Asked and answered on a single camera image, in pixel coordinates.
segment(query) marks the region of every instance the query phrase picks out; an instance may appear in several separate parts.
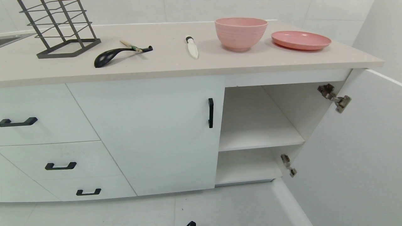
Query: pink bowl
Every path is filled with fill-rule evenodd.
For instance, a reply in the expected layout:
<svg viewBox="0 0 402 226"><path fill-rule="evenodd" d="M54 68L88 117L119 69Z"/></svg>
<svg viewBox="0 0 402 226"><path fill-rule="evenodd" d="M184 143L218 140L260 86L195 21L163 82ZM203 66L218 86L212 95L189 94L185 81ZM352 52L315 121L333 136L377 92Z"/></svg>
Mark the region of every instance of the pink bowl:
<svg viewBox="0 0 402 226"><path fill-rule="evenodd" d="M331 39L304 31L278 31L271 34L274 43L299 50L319 50L331 44Z"/></svg>
<svg viewBox="0 0 402 226"><path fill-rule="evenodd" d="M215 21L216 34L222 44L234 51L245 51L258 43L268 22L256 18L221 18Z"/></svg>

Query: kitchen cabinet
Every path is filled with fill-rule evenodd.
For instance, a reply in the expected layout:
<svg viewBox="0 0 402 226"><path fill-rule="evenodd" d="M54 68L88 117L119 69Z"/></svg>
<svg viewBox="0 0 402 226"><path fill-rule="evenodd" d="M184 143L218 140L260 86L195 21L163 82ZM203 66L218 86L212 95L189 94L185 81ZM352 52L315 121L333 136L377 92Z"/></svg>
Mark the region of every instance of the kitchen cabinet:
<svg viewBox="0 0 402 226"><path fill-rule="evenodd" d="M271 33L301 29L269 23L243 53L221 48L213 22L99 26L102 45L63 64L36 59L42 46L33 37L19 41L24 51L1 48L0 116L38 121L0 127L0 202L283 179L292 193L276 188L281 205L302 216L300 204L317 225L400 219L401 84L366 69L381 59L335 41L317 52L276 46ZM197 60L178 41L188 33L197 37ZM103 68L88 63L124 37L155 51L117 56ZM45 169L71 162L75 171ZM321 222L328 213L333 219Z"/></svg>
<svg viewBox="0 0 402 226"><path fill-rule="evenodd" d="M223 77L68 88L137 195L215 187Z"/></svg>
<svg viewBox="0 0 402 226"><path fill-rule="evenodd" d="M34 180L121 175L101 141L4 146L0 154Z"/></svg>
<svg viewBox="0 0 402 226"><path fill-rule="evenodd" d="M0 106L0 146L99 140L65 84L2 88Z"/></svg>
<svg viewBox="0 0 402 226"><path fill-rule="evenodd" d="M0 155L0 202L59 201Z"/></svg>

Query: white knife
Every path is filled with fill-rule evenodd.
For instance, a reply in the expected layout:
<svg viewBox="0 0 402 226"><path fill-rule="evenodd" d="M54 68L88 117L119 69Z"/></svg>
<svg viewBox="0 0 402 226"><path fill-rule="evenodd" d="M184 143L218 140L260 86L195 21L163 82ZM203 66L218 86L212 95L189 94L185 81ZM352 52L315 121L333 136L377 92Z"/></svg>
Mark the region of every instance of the white knife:
<svg viewBox="0 0 402 226"><path fill-rule="evenodd" d="M186 36L187 47L189 49L190 55L194 59L198 59L198 48L194 43L194 39L191 36Z"/></svg>

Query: pink plate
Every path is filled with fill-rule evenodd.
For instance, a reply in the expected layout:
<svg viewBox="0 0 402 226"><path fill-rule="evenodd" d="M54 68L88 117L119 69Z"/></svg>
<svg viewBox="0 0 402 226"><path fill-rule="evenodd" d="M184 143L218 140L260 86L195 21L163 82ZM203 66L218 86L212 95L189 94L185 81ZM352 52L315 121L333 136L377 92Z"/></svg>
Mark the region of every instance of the pink plate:
<svg viewBox="0 0 402 226"><path fill-rule="evenodd" d="M319 50L331 44L331 39L304 31L278 31L271 34L274 43L299 50Z"/></svg>

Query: tiled floor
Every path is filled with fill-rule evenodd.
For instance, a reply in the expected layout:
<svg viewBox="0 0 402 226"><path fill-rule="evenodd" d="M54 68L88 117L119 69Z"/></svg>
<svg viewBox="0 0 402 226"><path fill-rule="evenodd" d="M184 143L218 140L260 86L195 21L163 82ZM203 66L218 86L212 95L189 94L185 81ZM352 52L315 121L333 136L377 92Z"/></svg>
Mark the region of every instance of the tiled floor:
<svg viewBox="0 0 402 226"><path fill-rule="evenodd" d="M293 226L274 183L124 199L0 203L0 226Z"/></svg>

